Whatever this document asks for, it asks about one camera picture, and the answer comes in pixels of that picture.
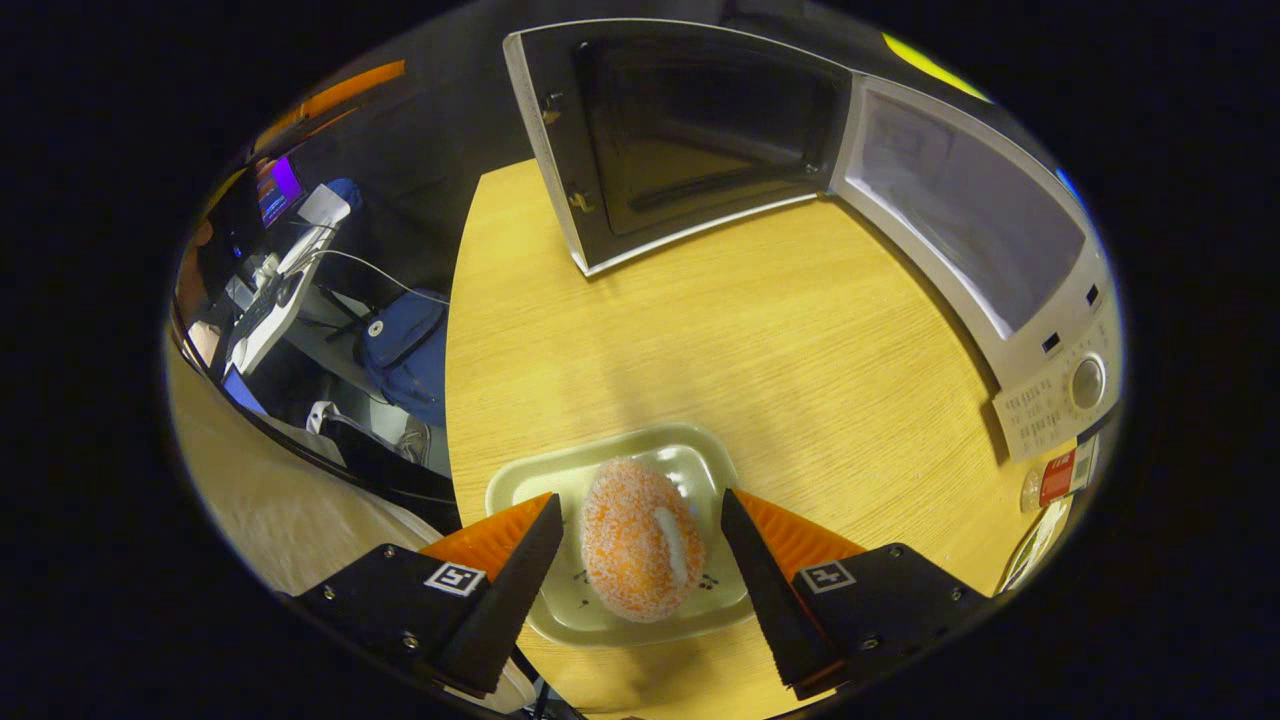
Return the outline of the orange strip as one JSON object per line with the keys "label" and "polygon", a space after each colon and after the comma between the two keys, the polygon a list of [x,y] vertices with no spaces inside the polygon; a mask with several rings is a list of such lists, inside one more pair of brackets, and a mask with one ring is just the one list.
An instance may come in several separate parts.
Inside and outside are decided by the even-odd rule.
{"label": "orange strip", "polygon": [[403,77],[406,72],[407,61],[399,59],[351,76],[303,97],[259,133],[250,156],[283,152],[285,146],[300,142],[326,123],[355,110],[364,97]]}

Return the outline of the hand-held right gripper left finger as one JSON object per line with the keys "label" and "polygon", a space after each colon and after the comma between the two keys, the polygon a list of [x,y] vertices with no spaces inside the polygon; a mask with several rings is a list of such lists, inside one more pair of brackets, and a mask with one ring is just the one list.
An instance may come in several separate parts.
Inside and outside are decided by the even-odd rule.
{"label": "hand-held right gripper left finger", "polygon": [[497,691],[563,537],[561,497],[541,493],[420,550],[379,544],[291,605],[406,676],[480,698]]}

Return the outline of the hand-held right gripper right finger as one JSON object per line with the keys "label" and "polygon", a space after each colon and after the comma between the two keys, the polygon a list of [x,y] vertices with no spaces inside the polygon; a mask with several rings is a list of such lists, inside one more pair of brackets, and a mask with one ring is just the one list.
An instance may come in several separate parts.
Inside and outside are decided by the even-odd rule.
{"label": "hand-held right gripper right finger", "polygon": [[868,550],[741,489],[724,492],[719,527],[799,700],[872,685],[986,612],[980,592],[910,546]]}

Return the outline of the computer monitor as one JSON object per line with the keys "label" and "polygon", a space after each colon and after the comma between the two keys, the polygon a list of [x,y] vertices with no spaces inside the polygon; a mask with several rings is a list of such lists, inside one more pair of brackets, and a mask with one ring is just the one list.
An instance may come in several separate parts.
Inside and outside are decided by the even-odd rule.
{"label": "computer monitor", "polygon": [[270,228],[305,195],[288,155],[262,159],[256,167],[255,183],[264,228]]}

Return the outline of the clear bottle with red label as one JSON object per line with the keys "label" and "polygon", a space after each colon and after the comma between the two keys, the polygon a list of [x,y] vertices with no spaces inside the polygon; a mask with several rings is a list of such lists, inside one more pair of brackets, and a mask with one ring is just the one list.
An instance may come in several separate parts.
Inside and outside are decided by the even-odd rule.
{"label": "clear bottle with red label", "polygon": [[1094,477],[1100,456],[1100,436],[1094,434],[1075,448],[1033,466],[1019,495],[1019,509],[1033,512],[1087,488]]}

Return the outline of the blue backpack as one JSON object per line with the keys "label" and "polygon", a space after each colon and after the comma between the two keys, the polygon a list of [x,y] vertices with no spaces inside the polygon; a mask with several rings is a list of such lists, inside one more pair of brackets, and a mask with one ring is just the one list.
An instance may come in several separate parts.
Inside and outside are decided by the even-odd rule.
{"label": "blue backpack", "polygon": [[443,293],[410,291],[375,315],[357,343],[369,382],[390,405],[429,427],[447,425],[448,320]]}

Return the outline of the pale green tray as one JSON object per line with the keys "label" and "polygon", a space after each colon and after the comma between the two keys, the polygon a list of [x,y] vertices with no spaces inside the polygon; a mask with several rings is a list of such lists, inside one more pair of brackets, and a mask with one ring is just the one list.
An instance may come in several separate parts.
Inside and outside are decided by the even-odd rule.
{"label": "pale green tray", "polygon": [[[689,506],[705,550],[691,594],[655,623],[631,623],[605,609],[582,565],[582,506],[598,468],[616,457],[645,464],[671,480]],[[527,621],[558,644],[634,647],[705,635],[753,616],[753,603],[721,530],[723,493],[736,482],[728,450],[714,434],[672,421],[513,461],[492,478],[485,506],[494,515],[539,495],[557,493],[563,538]]]}

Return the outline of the white microwave oven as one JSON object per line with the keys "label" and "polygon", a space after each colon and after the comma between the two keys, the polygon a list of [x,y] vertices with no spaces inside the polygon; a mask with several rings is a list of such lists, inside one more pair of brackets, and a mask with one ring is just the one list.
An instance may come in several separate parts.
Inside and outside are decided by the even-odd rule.
{"label": "white microwave oven", "polygon": [[860,23],[822,38],[608,18],[521,29],[502,50],[582,274],[828,196],[961,320],[1012,459],[1116,405],[1121,319],[1084,201],[1004,108],[902,41]]}

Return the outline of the white divided dish of beans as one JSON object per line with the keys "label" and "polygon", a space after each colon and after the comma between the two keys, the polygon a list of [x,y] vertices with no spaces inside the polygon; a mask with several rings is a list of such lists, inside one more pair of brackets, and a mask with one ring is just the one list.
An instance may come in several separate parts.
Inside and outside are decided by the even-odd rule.
{"label": "white divided dish of beans", "polygon": [[1012,553],[997,594],[1015,591],[1053,547],[1070,516],[1074,498],[1060,498],[1039,510],[1036,521]]}

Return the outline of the person's beige clothing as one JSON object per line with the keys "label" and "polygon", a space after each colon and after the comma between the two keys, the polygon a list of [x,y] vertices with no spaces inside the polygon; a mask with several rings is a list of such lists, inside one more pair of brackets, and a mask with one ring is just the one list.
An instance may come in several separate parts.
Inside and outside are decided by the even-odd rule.
{"label": "person's beige clothing", "polygon": [[164,345],[175,436],[193,486],[227,542],[274,591],[301,594],[376,547],[417,551],[445,536],[408,509],[301,457],[266,427],[338,466],[338,447],[262,414],[247,418]]}

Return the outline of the orange sugared bun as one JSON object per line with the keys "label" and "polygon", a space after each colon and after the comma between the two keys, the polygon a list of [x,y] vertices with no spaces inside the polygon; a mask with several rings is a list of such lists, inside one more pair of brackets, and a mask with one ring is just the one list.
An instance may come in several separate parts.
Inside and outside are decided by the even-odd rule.
{"label": "orange sugared bun", "polygon": [[626,621],[662,621],[701,584],[707,547],[692,510],[668,477],[637,460],[596,469],[579,543],[589,585]]}

